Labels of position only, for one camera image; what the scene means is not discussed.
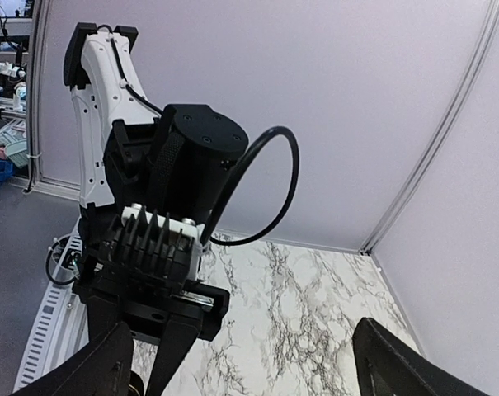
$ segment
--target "marble surface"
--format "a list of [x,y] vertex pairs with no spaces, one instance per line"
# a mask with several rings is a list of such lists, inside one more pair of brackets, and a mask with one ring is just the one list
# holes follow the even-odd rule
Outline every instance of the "marble surface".
[[[351,336],[364,316],[416,349],[369,257],[265,242],[214,246],[200,278],[229,290],[230,308],[218,336],[196,342],[163,395],[359,395]],[[155,354],[136,342],[132,368],[145,384]]]

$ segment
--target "black cable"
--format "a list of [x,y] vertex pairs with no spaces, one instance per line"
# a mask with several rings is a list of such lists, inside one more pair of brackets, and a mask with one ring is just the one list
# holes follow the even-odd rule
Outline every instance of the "black cable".
[[53,252],[56,249],[56,247],[61,244],[61,242],[62,242],[62,239],[58,240],[57,242],[55,242],[51,246],[51,249],[48,252],[48,256],[45,259],[45,274],[47,275],[47,277],[48,277],[49,281],[51,281],[51,283],[54,283],[58,286],[66,286],[66,285],[72,284],[75,281],[75,279],[76,279],[75,276],[73,278],[71,278],[70,280],[56,280],[51,275],[51,270],[49,269],[49,262],[51,260],[51,257],[53,256]]
[[0,30],[2,31],[2,34],[3,34],[3,39],[9,44],[9,46],[11,48],[13,48],[15,51],[18,51],[18,50],[22,50],[23,51],[23,47],[21,45],[18,45],[17,47],[11,42],[11,39],[9,38],[8,36],[8,32],[7,32],[7,27],[6,27],[6,24],[7,24],[7,15],[5,16],[5,19],[2,20],[2,16],[0,15]]
[[114,30],[111,28],[111,26],[110,26],[110,25],[106,25],[106,24],[104,24],[104,25],[99,25],[99,26],[97,27],[97,30],[99,31],[99,30],[100,30],[100,29],[102,29],[103,27],[104,27],[104,28],[106,28],[106,29],[107,29],[110,33],[113,33],[113,32],[114,32]]
[[27,187],[22,190],[23,194],[29,194],[33,190],[33,179],[35,178],[35,163],[32,158],[29,158],[30,164],[29,164],[29,183],[27,184]]
[[[249,168],[255,157],[261,152],[261,150],[276,136],[284,136],[288,139],[288,143],[291,147],[291,157],[293,159],[293,164],[291,167],[291,182],[290,189],[288,190],[288,195],[286,196],[285,202],[280,209],[279,214],[265,227],[261,232],[254,234],[253,236],[245,239],[240,239],[238,241],[220,241],[212,237],[212,233],[219,222],[222,213],[227,206],[231,196],[234,193],[238,183],[242,180],[242,177],[246,170]],[[219,198],[214,204],[214,208],[211,211],[203,233],[201,234],[200,242],[205,245],[209,240],[213,243],[222,246],[240,246],[246,243],[254,242],[263,236],[267,235],[272,229],[274,229],[278,223],[284,218],[288,209],[290,208],[291,202],[295,195],[295,190],[297,189],[297,181],[299,180],[299,168],[300,168],[300,155],[299,155],[299,145],[297,144],[297,139],[295,138],[293,132],[284,126],[276,126],[274,128],[269,128],[260,137],[255,140],[248,151],[242,156],[238,161],[238,164],[234,167],[233,172],[229,176],[223,190],[220,192]]]
[[[105,27],[106,29],[108,29],[110,33],[113,33],[113,30],[108,25],[100,25],[99,27],[97,27],[97,30],[101,29],[102,27]],[[111,49],[114,52],[115,61],[117,62],[117,69],[119,70],[119,75],[123,80],[126,81],[126,91],[128,91],[129,94],[132,97],[134,97],[139,103],[143,104],[143,106],[149,107],[151,110],[154,110],[159,115],[162,115],[163,110],[161,110],[159,107],[155,106],[153,103],[150,103],[144,97],[139,95],[128,83],[128,80],[126,79],[125,76],[125,71],[123,69],[123,64],[120,62],[119,51],[117,50],[117,45],[115,44],[115,40],[113,39],[113,37],[111,39]]]

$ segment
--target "white backdrop panel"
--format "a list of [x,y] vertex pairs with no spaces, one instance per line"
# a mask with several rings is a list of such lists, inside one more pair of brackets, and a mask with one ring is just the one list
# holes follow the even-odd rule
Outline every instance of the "white backdrop panel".
[[[75,24],[137,26],[133,58],[149,99],[208,103],[251,139],[277,124],[297,134],[299,190],[274,237],[357,249],[431,137],[486,9],[476,0],[55,1],[40,105],[43,173],[78,183],[73,108],[62,85]],[[246,175],[221,226],[263,227],[289,176],[279,140]]]
[[428,357],[499,396],[499,27],[451,136],[374,254]]

